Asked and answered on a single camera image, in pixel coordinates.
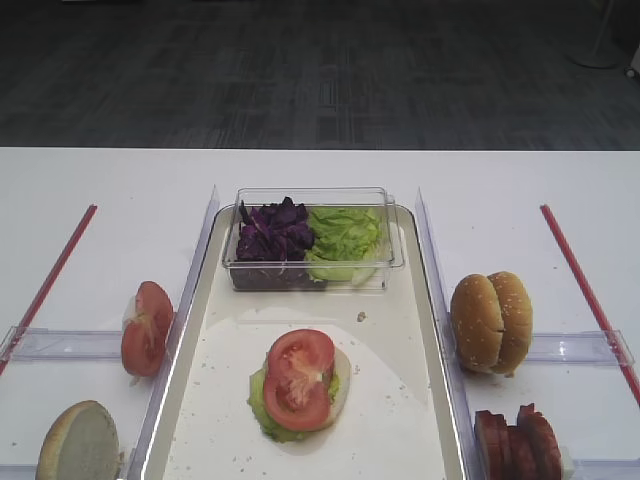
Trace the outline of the green lettuce in container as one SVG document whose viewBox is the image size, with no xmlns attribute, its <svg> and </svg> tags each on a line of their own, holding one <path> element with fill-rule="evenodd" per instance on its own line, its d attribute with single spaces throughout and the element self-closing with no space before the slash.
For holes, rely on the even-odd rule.
<svg viewBox="0 0 640 480">
<path fill-rule="evenodd" d="M 314 207 L 308 218 L 315 240 L 306 253 L 315 282 L 349 282 L 361 286 L 375 268 L 331 267 L 335 262 L 371 263 L 381 259 L 381 217 L 373 207 Z"/>
</svg>

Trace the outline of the tomato slice on burger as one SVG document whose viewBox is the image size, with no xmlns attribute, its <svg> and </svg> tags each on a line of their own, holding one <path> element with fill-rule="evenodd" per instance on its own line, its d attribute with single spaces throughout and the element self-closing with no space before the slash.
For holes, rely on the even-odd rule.
<svg viewBox="0 0 640 480">
<path fill-rule="evenodd" d="M 335 346 L 324 332 L 298 329 L 280 336 L 267 355 L 263 385 L 267 413 L 288 430 L 320 429 L 330 413 L 334 363 Z"/>
</svg>

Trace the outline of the lettuce leaf on burger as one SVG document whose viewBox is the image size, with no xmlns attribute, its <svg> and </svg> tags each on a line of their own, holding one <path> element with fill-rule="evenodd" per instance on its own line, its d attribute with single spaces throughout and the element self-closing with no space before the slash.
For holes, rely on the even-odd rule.
<svg viewBox="0 0 640 480">
<path fill-rule="evenodd" d="M 266 368 L 262 367 L 261 369 L 255 371 L 249 377 L 249 397 L 247 400 L 248 405 L 251 407 L 254 417 L 260 425 L 262 432 L 270 437 L 275 442 L 286 443 L 286 442 L 297 442 L 306 439 L 307 437 L 318 433 L 321 430 L 321 425 L 318 429 L 313 431 L 294 431 L 286 429 L 277 423 L 267 412 L 266 404 L 263 396 L 263 385 L 266 378 Z M 330 387 L 336 388 L 336 384 L 332 384 L 332 380 L 329 385 Z"/>
</svg>

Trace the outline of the upright tomato slice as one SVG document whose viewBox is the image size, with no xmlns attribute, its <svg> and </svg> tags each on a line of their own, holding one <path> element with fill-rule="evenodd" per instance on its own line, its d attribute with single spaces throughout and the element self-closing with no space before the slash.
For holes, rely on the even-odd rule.
<svg viewBox="0 0 640 480">
<path fill-rule="evenodd" d="M 121 360 L 129 374 L 152 377 L 159 372 L 173 319 L 173 305 L 164 289 L 153 281 L 142 282 L 135 296 L 135 315 L 121 340 Z"/>
</svg>

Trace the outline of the meat slice left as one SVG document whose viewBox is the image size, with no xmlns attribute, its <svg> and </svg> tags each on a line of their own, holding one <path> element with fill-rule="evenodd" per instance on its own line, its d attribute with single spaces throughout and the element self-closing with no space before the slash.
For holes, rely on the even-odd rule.
<svg viewBox="0 0 640 480">
<path fill-rule="evenodd" d="M 512 460 L 507 423 L 502 414 L 488 410 L 475 412 L 474 431 L 482 452 L 487 478 L 504 480 L 512 477 Z"/>
</svg>

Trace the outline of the meat slice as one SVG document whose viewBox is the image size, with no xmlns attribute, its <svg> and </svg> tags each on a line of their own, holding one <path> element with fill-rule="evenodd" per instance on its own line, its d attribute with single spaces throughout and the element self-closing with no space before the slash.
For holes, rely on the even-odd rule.
<svg viewBox="0 0 640 480">
<path fill-rule="evenodd" d="M 508 426 L 511 479 L 536 480 L 537 466 L 527 436 L 518 426 Z"/>
<path fill-rule="evenodd" d="M 487 478 L 504 480 L 512 477 L 512 460 L 507 423 L 502 414 L 488 410 L 475 412 L 474 431 L 482 452 Z"/>
<path fill-rule="evenodd" d="M 521 405 L 517 426 L 523 430 L 532 448 L 540 479 L 562 479 L 562 457 L 554 431 L 533 403 Z"/>
</svg>

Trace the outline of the meat slice middle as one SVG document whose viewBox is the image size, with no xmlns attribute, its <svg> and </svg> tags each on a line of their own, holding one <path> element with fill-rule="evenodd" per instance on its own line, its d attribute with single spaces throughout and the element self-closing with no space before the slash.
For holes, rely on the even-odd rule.
<svg viewBox="0 0 640 480">
<path fill-rule="evenodd" d="M 518 426 L 508 426 L 511 479 L 536 480 L 537 466 L 527 436 Z"/>
</svg>

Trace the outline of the meat slice right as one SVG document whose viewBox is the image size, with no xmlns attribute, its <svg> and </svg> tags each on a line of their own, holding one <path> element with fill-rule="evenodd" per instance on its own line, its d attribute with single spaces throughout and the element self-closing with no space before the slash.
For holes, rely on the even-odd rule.
<svg viewBox="0 0 640 480">
<path fill-rule="evenodd" d="M 521 405 L 517 426 L 523 430 L 532 448 L 540 479 L 562 479 L 562 457 L 554 431 L 533 403 Z"/>
</svg>

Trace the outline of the clear plastic container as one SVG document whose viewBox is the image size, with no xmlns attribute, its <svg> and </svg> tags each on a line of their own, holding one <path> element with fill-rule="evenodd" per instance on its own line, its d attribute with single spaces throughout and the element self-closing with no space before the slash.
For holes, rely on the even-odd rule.
<svg viewBox="0 0 640 480">
<path fill-rule="evenodd" d="M 222 265 L 237 291 L 383 290 L 404 265 L 381 187 L 242 188 Z"/>
</svg>

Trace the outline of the purple cabbage pieces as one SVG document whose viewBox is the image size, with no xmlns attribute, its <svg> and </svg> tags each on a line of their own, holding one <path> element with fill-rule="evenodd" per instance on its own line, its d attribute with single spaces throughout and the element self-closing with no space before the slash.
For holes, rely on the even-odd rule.
<svg viewBox="0 0 640 480">
<path fill-rule="evenodd" d="M 315 241 L 304 204 L 286 196 L 280 203 L 248 209 L 240 204 L 242 222 L 236 260 L 244 263 L 302 261 Z M 240 291 L 303 290 L 318 286 L 304 268 L 234 268 L 231 278 Z"/>
</svg>

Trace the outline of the bottom bun on tray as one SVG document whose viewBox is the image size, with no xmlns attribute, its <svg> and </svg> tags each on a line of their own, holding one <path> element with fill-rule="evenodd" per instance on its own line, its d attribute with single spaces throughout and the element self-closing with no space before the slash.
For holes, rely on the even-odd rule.
<svg viewBox="0 0 640 480">
<path fill-rule="evenodd" d="M 331 426 L 343 410 L 350 389 L 351 373 L 351 362 L 348 357 L 341 349 L 335 348 L 332 384 L 336 384 L 337 387 L 330 387 L 329 389 L 329 415 L 321 425 L 320 429 L 325 429 Z"/>
</svg>

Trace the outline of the sesame bun left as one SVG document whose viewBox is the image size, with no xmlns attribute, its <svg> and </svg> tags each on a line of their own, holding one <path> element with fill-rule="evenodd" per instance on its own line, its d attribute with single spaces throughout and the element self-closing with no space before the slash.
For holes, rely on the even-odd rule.
<svg viewBox="0 0 640 480">
<path fill-rule="evenodd" d="M 504 322 L 496 290 L 486 276 L 470 274 L 459 282 L 450 317 L 460 363 L 488 373 L 498 362 Z"/>
</svg>

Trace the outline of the sesame bun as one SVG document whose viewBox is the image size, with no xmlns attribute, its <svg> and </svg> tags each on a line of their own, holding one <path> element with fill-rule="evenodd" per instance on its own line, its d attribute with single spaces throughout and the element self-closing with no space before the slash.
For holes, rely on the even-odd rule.
<svg viewBox="0 0 640 480">
<path fill-rule="evenodd" d="M 488 276 L 498 296 L 504 323 L 498 362 L 492 371 L 512 377 L 526 358 L 532 341 L 533 308 L 520 278 L 507 271 Z"/>
<path fill-rule="evenodd" d="M 504 322 L 496 290 L 486 276 L 470 274 L 459 282 L 450 317 L 460 363 L 488 373 L 498 362 Z"/>
</svg>

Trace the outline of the silver metal tray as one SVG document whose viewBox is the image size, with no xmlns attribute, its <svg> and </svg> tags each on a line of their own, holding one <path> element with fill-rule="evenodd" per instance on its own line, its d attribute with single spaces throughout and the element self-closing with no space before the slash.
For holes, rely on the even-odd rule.
<svg viewBox="0 0 640 480">
<path fill-rule="evenodd" d="M 398 212 L 405 264 L 385 290 L 253 293 L 222 265 L 231 213 L 215 215 L 144 479 L 459 479 L 411 213 Z M 297 328 L 333 339 L 351 385 L 332 426 L 280 444 L 247 403 L 249 377 Z"/>
</svg>

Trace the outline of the sesame bun right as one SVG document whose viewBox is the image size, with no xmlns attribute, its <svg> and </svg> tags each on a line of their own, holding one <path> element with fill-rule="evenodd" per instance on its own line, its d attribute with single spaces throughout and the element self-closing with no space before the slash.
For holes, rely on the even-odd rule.
<svg viewBox="0 0 640 480">
<path fill-rule="evenodd" d="M 520 278 L 507 271 L 488 276 L 498 296 L 504 323 L 498 362 L 492 371 L 512 377 L 526 358 L 532 341 L 533 308 Z"/>
</svg>

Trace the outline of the right far clear pusher track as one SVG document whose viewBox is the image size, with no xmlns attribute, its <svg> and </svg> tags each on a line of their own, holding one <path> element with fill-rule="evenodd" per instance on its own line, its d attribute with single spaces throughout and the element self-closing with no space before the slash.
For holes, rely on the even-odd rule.
<svg viewBox="0 0 640 480">
<path fill-rule="evenodd" d="M 526 363 L 633 366 L 635 358 L 619 330 L 534 333 Z"/>
</svg>

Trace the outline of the clear pusher track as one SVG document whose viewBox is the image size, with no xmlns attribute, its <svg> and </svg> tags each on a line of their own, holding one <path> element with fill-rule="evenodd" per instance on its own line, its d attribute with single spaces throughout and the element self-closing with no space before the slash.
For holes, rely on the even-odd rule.
<svg viewBox="0 0 640 480">
<path fill-rule="evenodd" d="M 1 342 L 2 361 L 119 361 L 121 331 L 11 327 Z"/>
<path fill-rule="evenodd" d="M 526 363 L 633 366 L 635 358 L 619 330 L 534 333 Z"/>
<path fill-rule="evenodd" d="M 34 480 L 36 465 L 1 464 L 0 480 Z"/>
</svg>

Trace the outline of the upright cut bun half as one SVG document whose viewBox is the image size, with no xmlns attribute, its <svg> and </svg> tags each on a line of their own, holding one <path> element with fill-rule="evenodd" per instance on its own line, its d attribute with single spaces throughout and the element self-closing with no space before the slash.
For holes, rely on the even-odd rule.
<svg viewBox="0 0 640 480">
<path fill-rule="evenodd" d="M 113 418 L 99 402 L 85 400 L 63 411 L 49 428 L 35 478 L 112 480 L 120 465 Z"/>
</svg>

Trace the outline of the left far clear pusher track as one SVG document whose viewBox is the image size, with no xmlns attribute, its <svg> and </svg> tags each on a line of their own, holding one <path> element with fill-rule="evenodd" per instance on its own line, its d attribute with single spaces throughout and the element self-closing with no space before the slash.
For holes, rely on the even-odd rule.
<svg viewBox="0 0 640 480">
<path fill-rule="evenodd" d="M 2 361 L 119 361 L 121 331 L 11 327 L 1 342 Z"/>
</svg>

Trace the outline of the white right pusher block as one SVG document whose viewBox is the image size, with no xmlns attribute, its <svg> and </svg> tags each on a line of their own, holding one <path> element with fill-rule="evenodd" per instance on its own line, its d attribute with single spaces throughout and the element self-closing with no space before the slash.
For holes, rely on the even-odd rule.
<svg viewBox="0 0 640 480">
<path fill-rule="evenodd" d="M 562 468 L 561 479 L 571 480 L 576 472 L 575 462 L 569 452 L 569 449 L 566 446 L 560 445 L 559 450 L 561 454 L 561 468 Z"/>
</svg>

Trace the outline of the left near clear pusher track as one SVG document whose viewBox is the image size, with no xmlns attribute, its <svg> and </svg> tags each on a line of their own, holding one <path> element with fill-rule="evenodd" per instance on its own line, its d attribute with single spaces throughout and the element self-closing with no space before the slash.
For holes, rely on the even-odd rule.
<svg viewBox="0 0 640 480">
<path fill-rule="evenodd" d="M 34 480 L 36 465 L 1 464 L 0 480 Z"/>
</svg>

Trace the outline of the left clear long rail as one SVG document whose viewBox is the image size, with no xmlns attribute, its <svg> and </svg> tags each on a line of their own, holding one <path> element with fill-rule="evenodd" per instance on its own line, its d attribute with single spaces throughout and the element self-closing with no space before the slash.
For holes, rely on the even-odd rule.
<svg viewBox="0 0 640 480">
<path fill-rule="evenodd" d="M 217 187 L 213 185 L 191 266 L 180 297 L 178 310 L 175 313 L 174 321 L 166 340 L 166 357 L 161 366 L 159 376 L 153 382 L 148 409 L 142 423 L 137 445 L 129 456 L 129 465 L 124 474 L 124 479 L 144 479 L 151 471 L 151 450 L 158 437 L 162 410 L 169 396 L 170 382 L 176 369 L 177 358 L 188 322 L 188 315 L 193 304 L 197 283 L 218 209 L 219 197 Z"/>
</svg>

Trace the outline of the clear long rail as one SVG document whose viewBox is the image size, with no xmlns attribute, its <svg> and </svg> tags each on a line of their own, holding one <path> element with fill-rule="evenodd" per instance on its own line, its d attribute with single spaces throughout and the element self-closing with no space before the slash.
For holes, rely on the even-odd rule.
<svg viewBox="0 0 640 480">
<path fill-rule="evenodd" d="M 484 465 L 481 452 L 476 446 L 464 375 L 456 357 L 456 342 L 449 318 L 448 300 L 445 298 L 438 252 L 432 234 L 432 222 L 421 189 L 417 191 L 414 210 L 419 227 L 419 240 L 429 289 L 450 430 L 455 443 L 453 468 L 455 473 L 460 473 L 461 479 L 484 479 Z"/>
<path fill-rule="evenodd" d="M 193 304 L 197 283 L 218 209 L 219 197 L 217 187 L 213 185 L 191 266 L 180 297 L 178 310 L 175 313 L 174 321 L 166 340 L 166 357 L 161 366 L 159 376 L 153 382 L 148 409 L 142 423 L 137 445 L 129 456 L 129 465 L 124 474 L 124 479 L 144 479 L 151 471 L 151 450 L 158 437 L 162 410 L 169 396 L 170 382 L 176 369 L 177 358 L 188 322 L 188 315 Z"/>
</svg>

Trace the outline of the right red rail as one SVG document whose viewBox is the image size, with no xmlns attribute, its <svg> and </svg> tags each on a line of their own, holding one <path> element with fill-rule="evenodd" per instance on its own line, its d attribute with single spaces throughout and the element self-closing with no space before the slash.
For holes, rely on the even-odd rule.
<svg viewBox="0 0 640 480">
<path fill-rule="evenodd" d="M 543 204 L 540 206 L 540 211 L 573 273 L 599 328 L 605 333 L 609 347 L 618 362 L 618 366 L 631 393 L 636 402 L 639 402 L 639 379 L 631 362 L 631 354 L 626 352 L 625 346 L 623 345 L 622 335 L 617 333 L 609 322 L 551 208 L 547 204 Z"/>
</svg>

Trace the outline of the red rail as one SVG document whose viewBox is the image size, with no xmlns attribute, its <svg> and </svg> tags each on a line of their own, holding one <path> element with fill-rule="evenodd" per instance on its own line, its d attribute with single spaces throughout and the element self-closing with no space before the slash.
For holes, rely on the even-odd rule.
<svg viewBox="0 0 640 480">
<path fill-rule="evenodd" d="M 42 304 L 44 303 L 47 295 L 49 294 L 59 274 L 61 273 L 62 269 L 67 263 L 69 257 L 73 253 L 79 240 L 82 238 L 85 230 L 87 229 L 97 209 L 98 209 L 98 206 L 95 204 L 90 204 L 87 207 L 84 215 L 82 216 L 81 220 L 78 222 L 73 233 L 71 234 L 70 238 L 66 242 L 58 258 L 56 259 L 54 265 L 52 266 L 49 273 L 47 274 L 45 280 L 42 282 L 40 288 L 38 289 L 36 295 L 31 301 L 21 321 L 18 323 L 17 326 L 15 326 L 7 334 L 6 342 L 4 343 L 1 349 L 1 369 L 0 369 L 1 373 L 4 373 L 4 370 L 9 364 L 10 354 L 13 352 L 14 348 L 18 345 L 19 341 L 21 340 L 26 330 L 30 327 L 33 319 L 35 318 Z"/>
<path fill-rule="evenodd" d="M 625 346 L 623 345 L 622 335 L 617 333 L 609 322 L 551 208 L 547 204 L 543 204 L 540 206 L 540 211 L 573 273 L 599 328 L 605 333 L 609 347 L 618 362 L 618 366 L 631 393 L 636 402 L 639 402 L 639 379 L 631 362 L 631 354 L 626 352 Z"/>
</svg>

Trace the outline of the right clear long rail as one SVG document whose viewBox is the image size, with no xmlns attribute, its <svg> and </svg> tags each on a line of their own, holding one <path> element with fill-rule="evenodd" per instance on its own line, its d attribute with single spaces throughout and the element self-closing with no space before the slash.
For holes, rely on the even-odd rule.
<svg viewBox="0 0 640 480">
<path fill-rule="evenodd" d="M 456 357 L 456 342 L 449 318 L 448 300 L 445 298 L 438 252 L 432 234 L 432 222 L 421 189 L 417 191 L 414 210 L 419 227 L 419 240 L 429 289 L 450 430 L 455 443 L 453 468 L 455 473 L 460 473 L 461 479 L 484 479 L 484 465 L 481 452 L 476 446 L 464 375 Z"/>
</svg>

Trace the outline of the left red rail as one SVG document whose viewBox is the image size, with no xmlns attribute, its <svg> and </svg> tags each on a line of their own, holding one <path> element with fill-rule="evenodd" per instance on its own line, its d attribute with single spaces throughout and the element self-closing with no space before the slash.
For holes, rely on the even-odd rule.
<svg viewBox="0 0 640 480">
<path fill-rule="evenodd" d="M 54 265 L 52 266 L 49 273 L 47 274 L 45 280 L 42 282 L 40 288 L 38 289 L 36 295 L 31 301 L 21 321 L 18 323 L 17 326 L 15 326 L 7 334 L 6 342 L 4 343 L 1 349 L 1 369 L 0 369 L 1 373 L 4 373 L 4 370 L 9 364 L 10 354 L 13 352 L 14 348 L 18 345 L 19 341 L 21 340 L 26 330 L 30 327 L 33 319 L 35 318 L 42 304 L 44 303 L 47 295 L 49 294 L 59 274 L 61 273 L 62 269 L 67 263 L 69 257 L 73 253 L 79 240 L 82 238 L 85 230 L 87 229 L 97 209 L 98 209 L 98 206 L 95 204 L 90 204 L 87 207 L 84 215 L 82 216 L 81 220 L 78 222 L 73 233 L 71 234 L 70 238 L 66 242 L 58 258 L 56 259 Z"/>
</svg>

